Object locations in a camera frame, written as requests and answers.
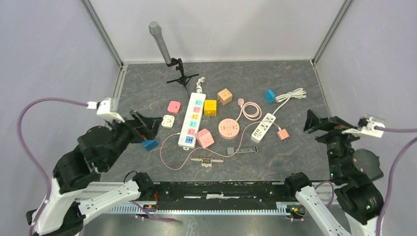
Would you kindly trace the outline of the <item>pink cube adapter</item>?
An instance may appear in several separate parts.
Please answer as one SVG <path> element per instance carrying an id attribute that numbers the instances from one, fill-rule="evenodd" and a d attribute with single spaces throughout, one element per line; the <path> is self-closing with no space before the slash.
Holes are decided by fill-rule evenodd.
<path id="1" fill-rule="evenodd" d="M 199 132 L 196 133 L 195 137 L 196 137 L 198 144 L 202 148 L 208 148 L 209 146 L 214 144 L 214 139 L 212 137 L 212 134 L 207 129 L 200 130 Z"/>

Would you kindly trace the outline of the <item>yellow cube adapter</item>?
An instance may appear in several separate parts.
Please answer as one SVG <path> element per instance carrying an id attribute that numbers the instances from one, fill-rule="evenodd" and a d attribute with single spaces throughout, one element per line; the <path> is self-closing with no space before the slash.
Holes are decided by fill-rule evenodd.
<path id="1" fill-rule="evenodd" d="M 205 100 L 204 103 L 204 115 L 208 117 L 215 117 L 217 115 L 217 101 L 216 100 Z"/>

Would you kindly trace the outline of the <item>dark blue cube adapter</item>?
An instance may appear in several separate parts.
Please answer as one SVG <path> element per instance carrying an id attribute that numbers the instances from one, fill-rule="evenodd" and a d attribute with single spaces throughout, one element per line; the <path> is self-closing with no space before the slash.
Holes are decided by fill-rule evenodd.
<path id="1" fill-rule="evenodd" d="M 142 141 L 142 145 L 146 151 L 151 151 L 158 146 L 157 140 L 145 140 Z"/>

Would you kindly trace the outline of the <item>long white power strip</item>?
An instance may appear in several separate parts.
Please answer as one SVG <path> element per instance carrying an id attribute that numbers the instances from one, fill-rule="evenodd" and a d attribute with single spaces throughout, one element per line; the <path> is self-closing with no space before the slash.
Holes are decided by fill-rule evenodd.
<path id="1" fill-rule="evenodd" d="M 199 132 L 205 100 L 204 93 L 192 92 L 190 95 L 178 140 L 178 146 L 184 150 L 195 148 L 195 136 Z"/>

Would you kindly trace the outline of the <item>white plug adapter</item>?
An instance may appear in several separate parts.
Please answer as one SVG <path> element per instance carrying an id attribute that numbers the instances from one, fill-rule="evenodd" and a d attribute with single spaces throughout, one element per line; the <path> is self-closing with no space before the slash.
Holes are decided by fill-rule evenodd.
<path id="1" fill-rule="evenodd" d="M 164 128 L 169 128 L 170 129 L 174 126 L 174 124 L 175 124 L 175 117 L 173 115 L 164 115 L 163 116 L 161 125 Z"/>

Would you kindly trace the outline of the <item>pink round socket tower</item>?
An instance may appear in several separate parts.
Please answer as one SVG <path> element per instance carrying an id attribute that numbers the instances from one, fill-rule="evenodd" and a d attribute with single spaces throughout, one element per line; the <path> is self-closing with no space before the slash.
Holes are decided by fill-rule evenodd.
<path id="1" fill-rule="evenodd" d="M 220 121 L 218 125 L 219 135 L 225 140 L 232 140 L 237 137 L 240 126 L 235 119 L 226 118 Z"/>

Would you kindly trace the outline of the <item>light blue cube adapter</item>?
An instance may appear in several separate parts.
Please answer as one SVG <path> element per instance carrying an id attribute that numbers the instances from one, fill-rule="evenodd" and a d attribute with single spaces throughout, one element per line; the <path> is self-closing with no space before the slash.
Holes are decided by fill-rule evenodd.
<path id="1" fill-rule="evenodd" d="M 265 92 L 264 98 L 269 104 L 272 104 L 274 102 L 275 97 L 276 97 L 276 95 L 272 90 L 268 89 Z"/>

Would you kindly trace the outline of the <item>pink plug adapter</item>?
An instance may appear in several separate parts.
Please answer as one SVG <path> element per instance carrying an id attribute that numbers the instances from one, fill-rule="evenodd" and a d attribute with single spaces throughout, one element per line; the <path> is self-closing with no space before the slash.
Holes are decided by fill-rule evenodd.
<path id="1" fill-rule="evenodd" d="M 177 114 L 180 111 L 181 108 L 181 103 L 178 101 L 170 101 L 168 107 L 167 107 L 167 111 L 170 114 Z"/>

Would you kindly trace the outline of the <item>pink plug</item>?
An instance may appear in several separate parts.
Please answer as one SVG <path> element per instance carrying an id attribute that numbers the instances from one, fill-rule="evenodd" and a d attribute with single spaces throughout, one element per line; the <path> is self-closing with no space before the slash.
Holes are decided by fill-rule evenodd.
<path id="1" fill-rule="evenodd" d="M 290 135 L 288 131 L 284 128 L 284 129 L 280 129 L 277 132 L 277 136 L 281 141 L 287 141 Z"/>

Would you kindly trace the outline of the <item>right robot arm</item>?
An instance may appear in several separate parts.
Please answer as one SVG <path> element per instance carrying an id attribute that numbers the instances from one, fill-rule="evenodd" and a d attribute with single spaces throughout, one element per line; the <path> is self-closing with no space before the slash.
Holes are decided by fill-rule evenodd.
<path id="1" fill-rule="evenodd" d="M 326 236 L 375 236 L 377 221 L 384 205 L 382 194 L 374 181 L 382 178 L 380 158 L 367 149 L 354 149 L 352 142 L 360 137 L 381 138 L 386 121 L 375 116 L 363 116 L 357 125 L 343 119 L 320 117 L 307 111 L 304 132 L 311 134 L 321 130 L 325 134 L 315 140 L 327 146 L 330 182 L 336 199 L 348 219 L 350 230 L 344 229 L 320 200 L 310 179 L 302 172 L 287 177 L 284 195 L 300 202 Z"/>

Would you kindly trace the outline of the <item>tan cube adapter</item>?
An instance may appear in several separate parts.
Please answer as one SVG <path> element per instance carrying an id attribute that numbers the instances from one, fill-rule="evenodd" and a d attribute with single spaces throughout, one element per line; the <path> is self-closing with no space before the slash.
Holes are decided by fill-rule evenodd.
<path id="1" fill-rule="evenodd" d="M 233 95 L 227 88 L 217 93 L 217 100 L 220 102 L 221 105 L 226 105 L 230 103 L 232 99 Z"/>

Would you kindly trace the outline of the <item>small white USB power strip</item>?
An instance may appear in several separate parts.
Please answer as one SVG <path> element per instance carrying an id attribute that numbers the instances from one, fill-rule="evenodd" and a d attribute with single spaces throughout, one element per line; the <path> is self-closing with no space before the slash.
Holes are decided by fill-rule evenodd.
<path id="1" fill-rule="evenodd" d="M 271 126 L 274 124 L 276 120 L 276 116 L 271 113 L 266 113 L 264 118 L 259 122 L 256 129 L 251 134 L 251 140 L 259 143 L 263 137 L 266 135 L 268 130 L 271 128 Z"/>

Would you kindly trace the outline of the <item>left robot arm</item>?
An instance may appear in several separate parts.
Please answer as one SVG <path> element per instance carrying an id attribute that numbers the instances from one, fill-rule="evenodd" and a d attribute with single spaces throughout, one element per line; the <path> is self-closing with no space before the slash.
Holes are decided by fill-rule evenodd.
<path id="1" fill-rule="evenodd" d="M 56 163 L 51 187 L 38 209 L 26 213 L 32 236 L 74 236 L 90 220 L 112 207 L 149 200 L 155 186 L 146 173 L 137 173 L 115 191 L 79 202 L 77 197 L 90 183 L 108 172 L 130 144 L 155 139 L 161 117 L 149 118 L 132 111 L 131 119 L 90 128 L 76 147 Z"/>

